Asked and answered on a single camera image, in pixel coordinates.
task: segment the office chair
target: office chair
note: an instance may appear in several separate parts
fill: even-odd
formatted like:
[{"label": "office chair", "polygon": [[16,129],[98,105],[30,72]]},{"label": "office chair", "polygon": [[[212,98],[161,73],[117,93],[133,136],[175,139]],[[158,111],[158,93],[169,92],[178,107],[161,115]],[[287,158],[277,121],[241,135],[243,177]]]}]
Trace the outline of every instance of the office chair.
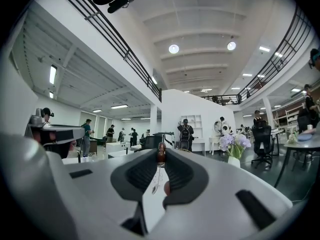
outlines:
[{"label": "office chair", "polygon": [[259,164],[266,162],[271,168],[273,162],[272,156],[270,155],[273,149],[271,145],[271,126],[254,127],[252,128],[252,133],[255,139],[253,150],[259,157],[252,160],[251,164],[258,162],[255,166],[255,168],[257,168]]}]

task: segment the black metal railing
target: black metal railing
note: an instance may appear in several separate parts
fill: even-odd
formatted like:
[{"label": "black metal railing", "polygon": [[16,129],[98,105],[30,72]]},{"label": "black metal railing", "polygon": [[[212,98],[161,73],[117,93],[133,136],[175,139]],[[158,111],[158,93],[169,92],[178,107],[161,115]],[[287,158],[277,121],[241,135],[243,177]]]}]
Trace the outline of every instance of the black metal railing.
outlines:
[{"label": "black metal railing", "polygon": [[235,105],[258,92],[291,61],[306,41],[311,29],[310,21],[301,8],[296,5],[292,21],[284,38],[258,74],[237,95],[220,95],[217,96],[218,100],[221,100],[219,97],[233,97],[231,104],[230,102],[228,104]]},{"label": "black metal railing", "polygon": [[68,0],[84,17],[85,21],[90,22],[93,27],[109,42],[109,44],[121,55],[135,73],[141,78],[146,86],[161,101],[161,90],[152,81],[142,63],[129,47],[116,28],[108,18],[92,2],[92,0]]}]

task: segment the purple flowers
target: purple flowers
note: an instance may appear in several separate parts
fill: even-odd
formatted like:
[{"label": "purple flowers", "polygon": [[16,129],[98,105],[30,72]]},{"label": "purple flowers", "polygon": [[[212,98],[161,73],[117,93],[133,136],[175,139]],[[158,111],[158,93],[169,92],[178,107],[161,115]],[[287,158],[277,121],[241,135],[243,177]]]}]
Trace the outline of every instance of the purple flowers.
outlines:
[{"label": "purple flowers", "polygon": [[250,141],[243,134],[226,134],[220,138],[220,149],[227,152],[229,156],[240,159],[246,148],[251,147]]}]

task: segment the round ceiling light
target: round ceiling light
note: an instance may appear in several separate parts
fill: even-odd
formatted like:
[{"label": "round ceiling light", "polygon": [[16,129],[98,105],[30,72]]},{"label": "round ceiling light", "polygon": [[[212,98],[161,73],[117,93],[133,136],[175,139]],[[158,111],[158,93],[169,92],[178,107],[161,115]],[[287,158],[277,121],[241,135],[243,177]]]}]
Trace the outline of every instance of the round ceiling light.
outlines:
[{"label": "round ceiling light", "polygon": [[227,48],[228,48],[228,50],[229,51],[233,51],[234,49],[236,49],[236,43],[235,42],[230,42],[230,43],[228,43],[228,46],[227,46]]},{"label": "round ceiling light", "polygon": [[177,52],[179,52],[179,46],[176,44],[170,45],[169,52],[172,54],[176,54]]}]

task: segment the white vase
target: white vase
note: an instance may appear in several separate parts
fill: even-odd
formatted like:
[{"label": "white vase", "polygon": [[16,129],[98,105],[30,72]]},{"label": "white vase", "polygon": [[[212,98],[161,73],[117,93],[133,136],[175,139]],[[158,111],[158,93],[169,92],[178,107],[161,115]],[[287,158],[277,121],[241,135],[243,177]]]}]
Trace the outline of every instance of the white vase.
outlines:
[{"label": "white vase", "polygon": [[228,164],[240,168],[240,160],[234,158],[233,156],[229,156],[229,158],[228,158]]}]

